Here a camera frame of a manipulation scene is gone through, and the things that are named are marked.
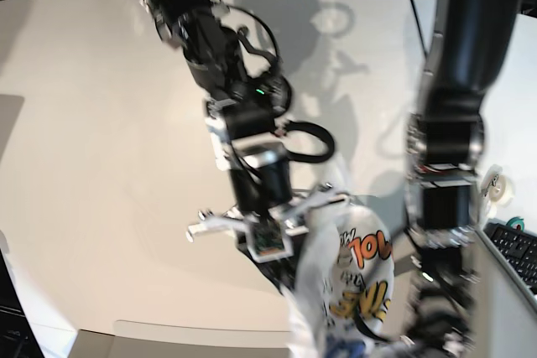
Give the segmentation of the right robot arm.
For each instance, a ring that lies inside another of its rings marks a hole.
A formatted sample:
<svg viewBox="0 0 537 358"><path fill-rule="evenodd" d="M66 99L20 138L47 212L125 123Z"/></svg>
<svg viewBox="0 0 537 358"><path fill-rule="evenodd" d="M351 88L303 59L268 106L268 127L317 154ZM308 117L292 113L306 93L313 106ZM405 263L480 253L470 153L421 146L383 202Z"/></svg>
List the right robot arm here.
<svg viewBox="0 0 537 358"><path fill-rule="evenodd" d="M201 212L189 239L232 231L257 263L292 257L308 233L306 214L330 203L329 184L305 195L293 189L290 164L318 164L336 151L334 137L310 122L285 120L293 89L281 71L279 48L259 49L248 29L222 19L222 0L140 0L160 39L181 49L195 83L206 92L205 122L216 166L228 173L236 205L223 215Z"/></svg>

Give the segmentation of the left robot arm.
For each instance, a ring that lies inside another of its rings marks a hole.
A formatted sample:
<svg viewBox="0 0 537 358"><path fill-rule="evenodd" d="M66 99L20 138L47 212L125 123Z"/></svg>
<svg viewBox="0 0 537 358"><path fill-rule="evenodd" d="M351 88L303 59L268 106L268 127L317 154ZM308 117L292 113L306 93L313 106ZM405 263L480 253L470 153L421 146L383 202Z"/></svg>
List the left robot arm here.
<svg viewBox="0 0 537 358"><path fill-rule="evenodd" d="M418 272L396 357L462 357L472 346L481 106L503 67L521 1L437 0L406 134L404 230Z"/></svg>

